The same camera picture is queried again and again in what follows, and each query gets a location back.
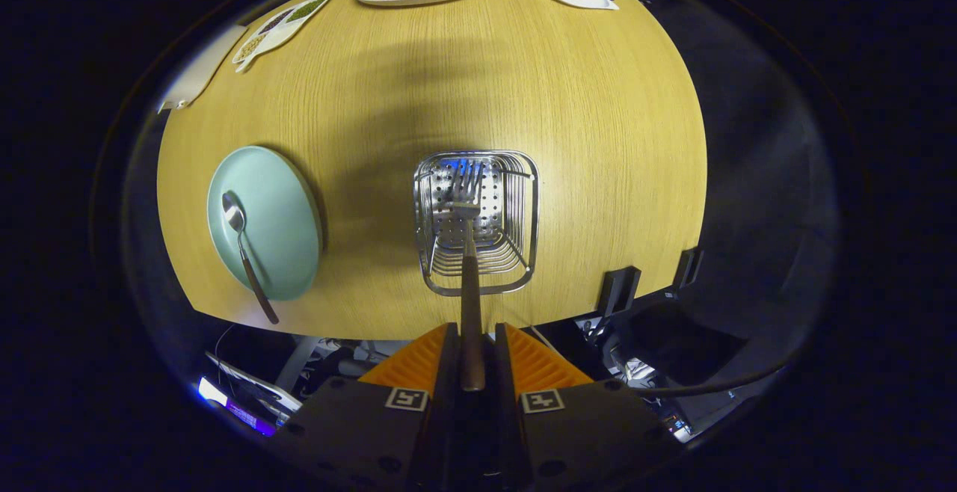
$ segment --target black cable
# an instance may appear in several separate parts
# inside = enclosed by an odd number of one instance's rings
[[[223,362],[219,359],[219,342],[222,341],[223,336],[226,336],[226,334],[230,332],[230,329],[233,329],[233,326],[235,326],[235,324],[226,328],[226,331],[216,340],[215,348],[212,349],[212,354],[215,355],[216,358],[216,383],[219,384],[219,387],[223,386]],[[233,398],[236,398],[236,390],[233,389],[233,380],[230,379],[229,374],[226,375],[226,381],[230,383],[230,391],[233,392]]]
[[[722,391],[735,390],[737,387],[746,386],[748,384],[753,384],[758,380],[763,380],[766,377],[769,377],[779,370],[783,369],[785,366],[789,365],[790,361],[797,355],[797,351],[794,351],[786,356],[779,363],[776,363],[774,366],[769,367],[769,369],[764,369],[762,372],[756,374],[751,374],[749,376],[742,376],[741,378],[736,378],[727,382],[721,382],[717,384],[711,384],[710,386],[690,386],[690,387],[655,387],[655,389],[642,389],[641,387],[632,387],[632,391],[638,393],[640,396],[653,396],[659,398],[674,398],[680,396],[703,396],[708,393],[721,393]]]

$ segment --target wooden table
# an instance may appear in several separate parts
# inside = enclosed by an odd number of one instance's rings
[[[482,298],[486,329],[594,311],[603,274],[616,268],[642,270],[639,295],[669,285],[701,231],[704,125],[668,35],[639,1],[615,1],[619,11],[331,0],[245,73],[229,64],[234,49],[195,103],[172,111],[161,144],[161,227],[192,306],[257,328],[355,339],[413,339],[457,322],[458,299],[422,280],[411,177],[427,155],[459,149],[519,150],[541,176],[534,277]],[[301,169],[326,229],[313,287],[273,302],[276,326],[206,229],[213,171],[247,144]]]

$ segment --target light green plate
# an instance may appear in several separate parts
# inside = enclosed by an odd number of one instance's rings
[[[288,159],[263,147],[239,148],[216,168],[206,196],[209,235],[226,268],[250,288],[236,231],[223,215],[223,193],[230,190],[246,212],[243,246],[266,297],[300,297],[316,278],[322,247],[322,222],[307,182]]]

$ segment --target black clamp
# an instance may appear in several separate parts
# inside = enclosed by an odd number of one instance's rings
[[[601,319],[593,328],[588,326],[585,329],[587,331],[585,339],[588,343],[595,344],[598,337],[605,331],[605,326],[608,325],[612,315],[632,308],[639,280],[641,280],[641,270],[635,266],[606,271],[605,281],[601,287],[601,298],[598,299],[598,312],[601,314]]]
[[[674,273],[674,290],[687,287],[697,280],[698,271],[701,270],[701,258],[704,258],[704,251],[700,247],[681,251],[681,258],[677,261],[677,271]]]

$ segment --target dark background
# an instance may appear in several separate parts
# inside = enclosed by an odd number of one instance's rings
[[[102,298],[86,249],[96,154],[151,61],[224,0],[7,0],[4,226],[15,488],[261,489],[298,474],[260,455],[168,376],[135,312]],[[943,488],[946,373],[932,350],[953,204],[944,11],[953,0],[736,0],[819,70],[854,127],[866,197],[842,301],[793,375],[736,430],[661,472],[665,489]]]

